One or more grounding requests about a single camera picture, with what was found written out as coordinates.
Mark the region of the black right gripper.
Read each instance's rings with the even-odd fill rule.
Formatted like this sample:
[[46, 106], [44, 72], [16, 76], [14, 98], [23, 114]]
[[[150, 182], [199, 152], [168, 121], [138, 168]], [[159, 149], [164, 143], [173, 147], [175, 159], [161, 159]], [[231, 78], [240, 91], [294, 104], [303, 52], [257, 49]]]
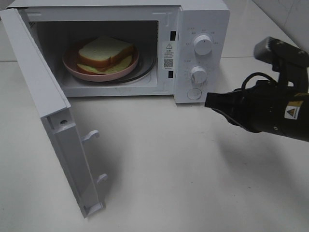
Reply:
[[[205, 107], [221, 114], [228, 123], [253, 132], [286, 133], [284, 104], [287, 86], [257, 81], [256, 85], [242, 91], [228, 93], [209, 92]], [[232, 118], [219, 108], [232, 107]]]

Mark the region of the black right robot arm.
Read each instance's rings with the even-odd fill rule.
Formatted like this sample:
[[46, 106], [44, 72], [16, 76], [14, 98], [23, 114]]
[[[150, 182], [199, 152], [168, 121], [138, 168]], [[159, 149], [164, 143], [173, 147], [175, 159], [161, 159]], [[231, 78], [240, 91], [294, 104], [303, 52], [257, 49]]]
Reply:
[[309, 140], [309, 95], [294, 87], [279, 89], [257, 81], [247, 89], [208, 93], [205, 106], [249, 132], [267, 132], [302, 141]]

